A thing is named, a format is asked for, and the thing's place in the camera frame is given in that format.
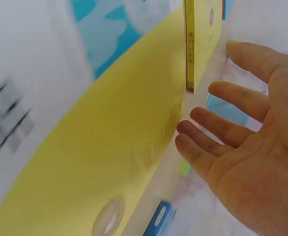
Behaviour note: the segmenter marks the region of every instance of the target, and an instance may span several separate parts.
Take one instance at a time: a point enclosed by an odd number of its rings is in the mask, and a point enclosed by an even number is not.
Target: fingernail
[[[231,46],[231,45],[234,45],[234,44],[236,44],[236,43],[238,43],[237,41],[233,41],[233,40],[230,40],[230,41],[228,41],[227,42],[227,46]]]

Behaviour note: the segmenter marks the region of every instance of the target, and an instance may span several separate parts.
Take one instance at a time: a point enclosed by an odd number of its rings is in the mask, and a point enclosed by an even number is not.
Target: hand
[[[288,236],[288,55],[229,42],[231,59],[269,86],[269,97],[228,82],[209,92],[263,123],[259,132],[203,108],[190,116],[224,145],[189,121],[178,125],[176,146],[222,204],[247,227],[265,236]]]

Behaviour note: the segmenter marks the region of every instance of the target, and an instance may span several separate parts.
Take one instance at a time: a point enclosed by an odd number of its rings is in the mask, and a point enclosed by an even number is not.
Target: white surface
[[[231,37],[288,53],[288,0],[235,0]]]

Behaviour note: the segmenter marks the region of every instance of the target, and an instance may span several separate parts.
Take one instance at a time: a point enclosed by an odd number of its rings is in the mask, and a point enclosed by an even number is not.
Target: yellow card
[[[184,0],[186,89],[195,92],[220,39],[222,0]]]
[[[120,57],[52,131],[0,208],[0,236],[119,236],[185,93],[183,10]]]

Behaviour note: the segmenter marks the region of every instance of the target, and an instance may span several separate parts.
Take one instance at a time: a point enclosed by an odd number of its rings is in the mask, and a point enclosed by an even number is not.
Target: finger
[[[230,41],[226,50],[235,64],[266,83],[274,73],[288,66],[288,55],[264,46]]]
[[[232,151],[234,148],[228,145],[222,145],[218,142],[212,140],[197,127],[195,127],[191,122],[184,120],[179,123],[177,127],[179,134],[186,134],[192,139],[197,145],[200,146],[203,150],[220,157],[221,155]]]
[[[217,158],[204,151],[185,134],[179,134],[175,139],[179,153],[189,162],[192,168],[204,179]]]
[[[202,127],[214,134],[224,144],[238,148],[254,132],[246,127],[231,123],[214,112],[197,107],[192,110],[190,117]]]
[[[261,123],[270,109],[267,95],[229,82],[213,82],[208,91]]]

